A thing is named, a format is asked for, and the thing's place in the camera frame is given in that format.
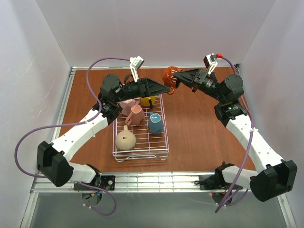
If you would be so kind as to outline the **yellow mug black handle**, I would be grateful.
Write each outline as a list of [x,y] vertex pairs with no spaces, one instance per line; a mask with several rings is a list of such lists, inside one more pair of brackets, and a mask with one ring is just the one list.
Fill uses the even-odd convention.
[[156,96],[140,97],[140,104],[142,106],[152,109],[153,105],[155,103],[155,100],[156,100]]

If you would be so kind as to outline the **dark glossy orange mug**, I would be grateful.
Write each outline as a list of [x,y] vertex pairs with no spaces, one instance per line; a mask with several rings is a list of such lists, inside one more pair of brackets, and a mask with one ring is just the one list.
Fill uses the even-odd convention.
[[172,95],[176,88],[177,78],[174,76],[174,73],[181,72],[182,69],[174,66],[168,67],[163,73],[162,80],[165,86],[170,88],[168,95]]

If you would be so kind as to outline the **pale pink faceted mug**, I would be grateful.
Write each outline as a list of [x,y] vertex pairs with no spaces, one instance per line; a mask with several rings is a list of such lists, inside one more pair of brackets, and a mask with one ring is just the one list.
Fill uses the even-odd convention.
[[138,105],[139,103],[140,103],[139,98],[128,99],[128,100],[119,102],[119,105],[122,107],[122,114],[125,116],[128,116],[130,114],[131,107],[136,104]]

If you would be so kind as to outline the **salmon pink floral mug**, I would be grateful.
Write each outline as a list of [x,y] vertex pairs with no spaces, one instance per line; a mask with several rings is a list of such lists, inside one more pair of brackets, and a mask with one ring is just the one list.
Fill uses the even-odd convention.
[[131,107],[130,113],[127,116],[124,123],[126,125],[133,124],[139,126],[142,125],[144,121],[145,121],[145,114],[142,107],[138,104],[137,105],[135,104]]

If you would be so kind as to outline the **blue floral mug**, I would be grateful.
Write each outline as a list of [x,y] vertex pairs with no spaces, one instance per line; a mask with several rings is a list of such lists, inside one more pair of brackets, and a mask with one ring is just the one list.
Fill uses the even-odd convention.
[[164,122],[158,113],[148,113],[148,129],[150,133],[154,135],[162,133],[164,129]]

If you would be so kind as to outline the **beige ceramic mug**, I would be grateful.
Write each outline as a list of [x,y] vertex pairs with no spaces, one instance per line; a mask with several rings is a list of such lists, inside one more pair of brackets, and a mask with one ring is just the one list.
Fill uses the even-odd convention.
[[136,136],[129,131],[128,125],[124,125],[123,130],[117,134],[115,145],[121,151],[129,151],[136,146]]

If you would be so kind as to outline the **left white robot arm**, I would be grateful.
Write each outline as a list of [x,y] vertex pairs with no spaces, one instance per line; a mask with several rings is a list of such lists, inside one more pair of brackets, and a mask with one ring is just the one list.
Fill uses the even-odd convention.
[[169,87],[147,77],[124,85],[117,75],[107,75],[100,87],[97,103],[81,122],[52,142],[43,141],[38,145],[37,169],[57,187],[69,181],[96,185],[100,179],[97,168],[71,163],[76,152],[118,117],[122,111],[119,102],[169,91]]

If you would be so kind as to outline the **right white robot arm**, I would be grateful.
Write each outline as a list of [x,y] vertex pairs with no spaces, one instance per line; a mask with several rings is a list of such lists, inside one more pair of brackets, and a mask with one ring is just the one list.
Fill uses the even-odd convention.
[[214,182],[220,187],[236,184],[249,189],[261,202],[290,192],[293,188],[297,165],[277,154],[254,127],[249,113],[239,102],[243,95],[243,80],[236,74],[218,82],[215,73],[208,74],[200,68],[175,72],[172,76],[176,86],[184,84],[194,92],[200,90],[215,98],[214,107],[218,120],[222,122],[246,149],[255,170],[245,170],[232,163],[215,169]]

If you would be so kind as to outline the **aluminium front rail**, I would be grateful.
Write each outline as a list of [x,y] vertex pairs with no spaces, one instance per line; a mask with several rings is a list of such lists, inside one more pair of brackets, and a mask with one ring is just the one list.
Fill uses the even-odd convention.
[[[177,193],[177,192],[224,192],[225,190],[201,190],[194,184],[199,176],[207,178],[213,172],[105,172],[103,175],[115,176],[112,193]],[[34,193],[67,193],[92,192],[92,188],[78,187],[74,189],[74,182],[68,182],[56,187],[44,178],[36,179],[30,192]]]

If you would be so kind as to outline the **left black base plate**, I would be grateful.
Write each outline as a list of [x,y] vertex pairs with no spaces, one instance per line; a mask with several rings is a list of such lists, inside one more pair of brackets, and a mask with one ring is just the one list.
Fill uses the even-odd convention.
[[81,185],[79,183],[75,183],[73,186],[73,190],[79,191],[89,191],[89,190],[97,190],[93,188],[93,186],[104,189],[104,190],[114,190],[115,189],[115,181],[116,177],[114,175],[101,175],[94,184],[86,183],[89,187]]

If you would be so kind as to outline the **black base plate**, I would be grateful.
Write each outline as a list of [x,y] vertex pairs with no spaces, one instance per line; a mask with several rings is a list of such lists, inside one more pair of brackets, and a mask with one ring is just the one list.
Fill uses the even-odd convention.
[[228,184],[220,183],[216,175],[199,175],[199,179],[194,181],[195,185],[199,185],[200,190],[223,190]]
[[114,190],[115,189],[115,181],[116,177],[114,175],[101,175],[94,184],[86,183],[89,187],[81,185],[79,183],[75,183],[73,186],[73,190],[79,191],[89,191],[89,190],[97,190],[93,188],[93,186],[104,189],[104,190]]

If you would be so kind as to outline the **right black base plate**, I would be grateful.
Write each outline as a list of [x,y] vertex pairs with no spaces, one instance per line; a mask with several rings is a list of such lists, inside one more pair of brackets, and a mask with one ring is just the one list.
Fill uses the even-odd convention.
[[199,185],[200,190],[223,190],[228,184],[220,183],[216,175],[199,175],[199,179],[194,181],[195,185]]

